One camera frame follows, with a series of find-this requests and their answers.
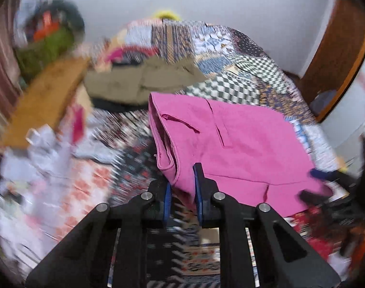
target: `wooden board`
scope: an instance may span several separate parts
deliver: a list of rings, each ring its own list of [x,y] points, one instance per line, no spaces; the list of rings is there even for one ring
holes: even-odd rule
[[[83,79],[89,60],[84,58],[59,59],[49,64],[31,83],[20,98],[0,146],[26,149],[26,133],[48,124],[56,129]]]
[[[299,86],[307,104],[321,92],[336,90],[330,111],[353,80],[364,56],[365,14],[349,0],[336,0],[324,37]]]

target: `wooden door frame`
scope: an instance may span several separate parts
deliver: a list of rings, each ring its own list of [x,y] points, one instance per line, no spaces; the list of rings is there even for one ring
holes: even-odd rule
[[[325,106],[323,108],[323,110],[320,112],[320,114],[316,117],[316,121],[318,123],[321,123],[322,121],[324,121],[324,119],[328,116],[328,114],[330,114],[330,112],[333,110],[333,108],[338,104],[338,102],[344,96],[345,92],[349,89],[353,80],[356,78],[356,75],[359,72],[361,64],[363,63],[364,59],[365,59],[365,36],[364,36],[363,44],[360,48],[359,54],[357,55],[357,58],[356,58],[355,62],[353,63],[352,68],[350,69],[348,75],[346,76],[343,84],[337,90],[335,96],[329,102],[329,104],[327,106]]]

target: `black cloth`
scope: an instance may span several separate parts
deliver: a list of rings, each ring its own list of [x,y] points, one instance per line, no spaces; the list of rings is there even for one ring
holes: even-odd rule
[[[142,61],[137,61],[135,59],[131,59],[130,61],[112,60],[112,66],[113,67],[137,66],[137,65],[141,65],[141,64],[142,64]]]
[[[116,113],[148,109],[148,104],[126,105],[126,104],[115,103],[115,102],[111,102],[111,101],[107,101],[105,99],[99,99],[99,98],[92,98],[92,104],[95,108],[107,110],[109,112],[116,112]]]
[[[238,30],[230,29],[230,31],[233,34],[233,39],[239,52],[255,57],[266,56],[264,50],[254,43],[251,38]]]

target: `white wall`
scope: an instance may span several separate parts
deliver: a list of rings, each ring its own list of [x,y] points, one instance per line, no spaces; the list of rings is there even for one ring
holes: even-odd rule
[[[360,68],[365,75],[365,59]],[[358,173],[361,167],[360,134],[365,126],[365,91],[355,78],[340,102],[321,123],[331,146]]]
[[[315,38],[313,46],[310,49],[308,57],[307,57],[304,65],[303,65],[301,71],[298,73],[300,78],[302,78],[305,75],[310,63],[312,62],[313,57],[315,56],[315,54],[318,50],[318,46],[320,45],[321,40],[324,37],[325,31],[326,31],[327,26],[329,24],[329,19],[332,15],[332,11],[333,11],[334,6],[335,6],[335,2],[336,2],[336,0],[328,0],[328,2],[327,2],[327,5],[326,5],[325,11],[324,11],[324,15],[323,15],[321,23],[320,23],[320,28],[318,30],[318,34]]]
[[[329,0],[73,0],[86,40],[114,35],[131,20],[170,9],[183,19],[227,25],[250,36],[285,70],[299,74],[313,57],[329,18]]]

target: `yellow object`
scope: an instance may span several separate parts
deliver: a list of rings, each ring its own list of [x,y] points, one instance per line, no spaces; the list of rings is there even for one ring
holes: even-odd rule
[[[172,11],[164,10],[164,11],[158,11],[154,13],[153,15],[155,18],[159,19],[171,19],[173,21],[180,21],[181,17],[175,14]]]
[[[339,171],[343,173],[347,173],[348,168],[346,167],[346,164],[344,162],[344,159],[340,156],[337,156],[337,163],[339,165]]]
[[[0,145],[26,149],[29,143],[25,136],[29,129],[48,124],[56,130],[88,65],[88,59],[68,58],[46,66],[18,101]]]

